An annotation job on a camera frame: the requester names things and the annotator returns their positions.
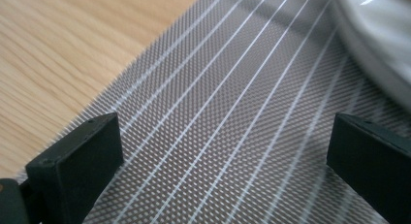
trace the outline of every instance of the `white object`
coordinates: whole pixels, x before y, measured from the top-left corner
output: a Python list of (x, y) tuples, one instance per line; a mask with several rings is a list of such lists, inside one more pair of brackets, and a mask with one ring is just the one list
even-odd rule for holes
[(333, 10), (364, 72), (411, 112), (411, 1), (334, 0)]

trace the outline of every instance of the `wooden table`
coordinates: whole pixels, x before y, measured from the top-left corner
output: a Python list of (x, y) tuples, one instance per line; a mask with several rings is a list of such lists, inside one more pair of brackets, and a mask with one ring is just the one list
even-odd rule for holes
[(13, 177), (195, 0), (0, 0), (0, 177)]

